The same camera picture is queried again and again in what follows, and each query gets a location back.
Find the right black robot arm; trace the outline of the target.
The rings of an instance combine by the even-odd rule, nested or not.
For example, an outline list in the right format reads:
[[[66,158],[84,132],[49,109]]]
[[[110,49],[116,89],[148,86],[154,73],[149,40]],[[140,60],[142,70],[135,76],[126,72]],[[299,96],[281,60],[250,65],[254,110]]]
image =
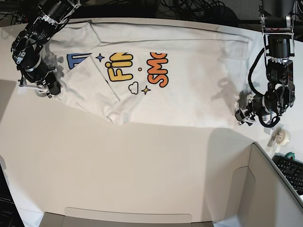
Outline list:
[[[83,4],[81,0],[24,0],[20,15],[27,22],[11,46],[12,59],[21,73],[20,87],[36,90],[49,98],[60,94],[61,84],[56,67],[40,56],[44,45],[61,31],[72,14]]]

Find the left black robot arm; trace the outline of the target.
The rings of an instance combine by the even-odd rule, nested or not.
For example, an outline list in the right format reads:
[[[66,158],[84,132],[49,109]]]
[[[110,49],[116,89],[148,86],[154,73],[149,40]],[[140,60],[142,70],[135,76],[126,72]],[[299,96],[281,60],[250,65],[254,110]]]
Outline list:
[[[293,82],[294,20],[293,0],[263,0],[259,7],[264,47],[260,50],[248,74],[253,92],[247,95],[235,117],[239,125],[252,125],[258,118],[265,128],[275,127],[287,108],[295,101]],[[252,74],[258,61],[264,57],[267,91],[262,94],[252,83]]]

